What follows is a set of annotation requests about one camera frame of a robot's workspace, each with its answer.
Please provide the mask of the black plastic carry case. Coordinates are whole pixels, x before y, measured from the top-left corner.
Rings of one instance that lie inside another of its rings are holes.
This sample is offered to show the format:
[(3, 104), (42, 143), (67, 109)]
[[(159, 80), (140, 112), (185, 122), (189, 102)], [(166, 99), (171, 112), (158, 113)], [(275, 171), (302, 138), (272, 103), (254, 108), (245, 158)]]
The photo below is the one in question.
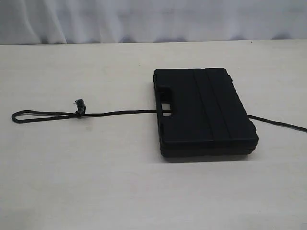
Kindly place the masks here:
[(253, 122), (225, 68), (156, 69), (153, 74), (163, 157), (248, 155)]

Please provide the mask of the white backdrop curtain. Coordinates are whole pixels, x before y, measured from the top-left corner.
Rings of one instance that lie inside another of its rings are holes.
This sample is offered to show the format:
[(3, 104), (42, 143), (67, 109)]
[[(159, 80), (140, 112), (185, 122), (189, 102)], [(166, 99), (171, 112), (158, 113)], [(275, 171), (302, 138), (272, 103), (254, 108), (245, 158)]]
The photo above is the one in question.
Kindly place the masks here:
[(3, 0), (2, 44), (305, 39), (304, 0)]

